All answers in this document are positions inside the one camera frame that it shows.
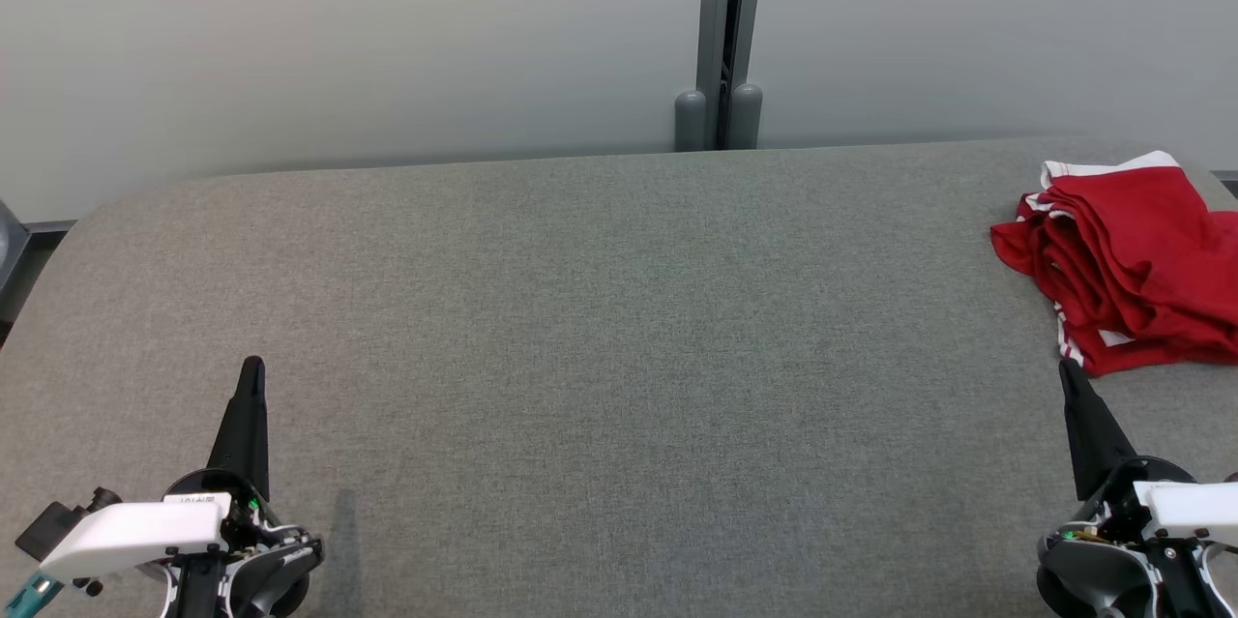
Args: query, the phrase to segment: gray post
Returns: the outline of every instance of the gray post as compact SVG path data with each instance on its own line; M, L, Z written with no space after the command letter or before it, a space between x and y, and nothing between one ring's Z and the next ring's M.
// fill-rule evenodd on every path
M738 85L730 93L730 130L728 147L756 147L761 128L761 99L765 94L755 84Z
M707 98L701 92L683 92L675 99L675 151L704 151L707 146Z

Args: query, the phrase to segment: white stripe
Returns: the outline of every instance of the white stripe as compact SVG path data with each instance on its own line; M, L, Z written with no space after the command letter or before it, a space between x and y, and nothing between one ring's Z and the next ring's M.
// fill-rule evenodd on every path
M1135 338L1129 338L1122 333L1114 333L1113 331L1097 331L1101 339L1104 341L1106 347L1114 347L1119 344L1127 344L1135 342Z
M1028 207L1035 212L1049 212L1054 208L1054 203L1051 202L1040 202L1040 193L1031 193L1030 196L1023 198L1023 201L1026 202Z
M1136 168L1181 168L1171 155L1164 151L1154 151L1132 159L1118 166L1092 166L1083 163L1062 163L1061 161L1046 161L1040 165L1040 187L1049 189L1057 176L1104 176L1118 171L1134 171Z
M1083 367L1083 353L1080 352L1080 346L1075 344L1070 337L1066 337L1066 315L1062 313L1062 305L1054 302L1054 311L1057 312L1057 352L1062 357L1073 359L1080 367Z

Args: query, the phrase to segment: white robot part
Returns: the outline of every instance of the white robot part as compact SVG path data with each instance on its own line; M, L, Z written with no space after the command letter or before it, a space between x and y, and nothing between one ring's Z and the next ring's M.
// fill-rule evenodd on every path
M40 565L58 582L102 577L167 556L207 552L218 544L229 550L220 524L230 505L227 493L214 499L120 503L82 519Z
M1238 546L1238 483L1135 482L1139 504L1151 513L1144 537L1165 529L1170 537L1188 539L1206 531L1212 542Z

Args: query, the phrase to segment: red cloth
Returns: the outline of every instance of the red cloth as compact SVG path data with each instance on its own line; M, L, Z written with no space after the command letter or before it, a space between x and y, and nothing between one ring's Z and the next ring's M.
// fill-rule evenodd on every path
M1063 357L1099 376L1185 359L1238 364L1238 212L1208 212L1165 152L1046 162L993 248L1055 302Z

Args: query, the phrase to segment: gray fabric surface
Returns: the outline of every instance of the gray fabric surface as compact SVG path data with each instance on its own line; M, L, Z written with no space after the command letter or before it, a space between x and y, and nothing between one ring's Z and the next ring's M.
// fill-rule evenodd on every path
M1049 616L1034 545L1077 507L1054 318L988 228L1040 160L1149 150L297 172L111 204L0 350L0 534L95 485L156 498L260 354L274 503L327 540L298 616ZM1136 447L1217 481L1236 374L1098 389ZM32 568L0 554L12 588ZM157 596L131 576L47 614Z

